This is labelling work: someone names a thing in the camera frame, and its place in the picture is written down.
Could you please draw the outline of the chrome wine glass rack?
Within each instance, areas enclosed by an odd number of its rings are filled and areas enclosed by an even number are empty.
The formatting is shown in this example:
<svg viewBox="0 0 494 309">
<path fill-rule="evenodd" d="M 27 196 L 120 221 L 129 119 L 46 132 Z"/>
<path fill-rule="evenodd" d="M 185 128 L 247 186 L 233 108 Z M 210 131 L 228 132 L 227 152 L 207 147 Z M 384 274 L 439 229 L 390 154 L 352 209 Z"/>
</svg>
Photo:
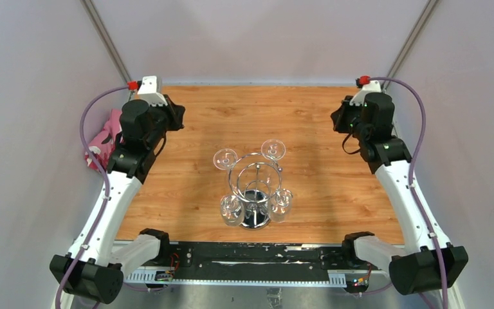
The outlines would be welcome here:
<svg viewBox="0 0 494 309">
<path fill-rule="evenodd" d="M 244 207 L 240 227 L 259 230 L 270 221 L 270 201 L 282 188 L 282 168 L 260 153 L 240 157 L 227 172 L 228 186 Z"/>
</svg>

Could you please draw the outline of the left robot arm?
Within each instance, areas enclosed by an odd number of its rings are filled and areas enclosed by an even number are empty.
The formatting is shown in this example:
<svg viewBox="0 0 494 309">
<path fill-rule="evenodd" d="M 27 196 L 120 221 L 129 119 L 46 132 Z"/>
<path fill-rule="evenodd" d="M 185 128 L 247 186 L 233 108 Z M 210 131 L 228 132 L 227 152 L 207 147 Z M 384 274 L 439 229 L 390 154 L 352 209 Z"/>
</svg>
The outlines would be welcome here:
<svg viewBox="0 0 494 309">
<path fill-rule="evenodd" d="M 50 272 L 59 282 L 56 308 L 61 307 L 63 293 L 112 303 L 124 279 L 138 267 L 148 261 L 163 266 L 172 259 L 169 234 L 150 228 L 125 247 L 113 250 L 125 213 L 165 147 L 167 133 L 184 127 L 185 107 L 166 94 L 156 97 L 139 95 L 122 107 L 121 130 L 102 171 L 104 184 L 98 203 L 68 252 L 53 256 L 50 262 Z"/>
</svg>

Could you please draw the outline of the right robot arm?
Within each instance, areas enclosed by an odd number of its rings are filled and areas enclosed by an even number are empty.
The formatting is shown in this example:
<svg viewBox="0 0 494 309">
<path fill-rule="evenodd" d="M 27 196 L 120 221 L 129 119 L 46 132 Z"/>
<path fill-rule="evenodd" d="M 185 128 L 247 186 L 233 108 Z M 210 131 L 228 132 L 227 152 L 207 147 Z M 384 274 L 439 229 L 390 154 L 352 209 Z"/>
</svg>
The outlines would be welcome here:
<svg viewBox="0 0 494 309">
<path fill-rule="evenodd" d="M 372 92 L 361 100 L 347 95 L 331 113 L 334 131 L 357 139 L 357 153 L 384 188 L 405 241 L 400 249 L 372 232 L 351 233 L 342 242 L 342 260 L 349 268 L 369 263 L 386 272 L 402 295 L 451 288 L 468 263 L 468 253 L 452 244 L 416 189 L 414 159 L 392 132 L 394 110 L 389 95 Z"/>
</svg>

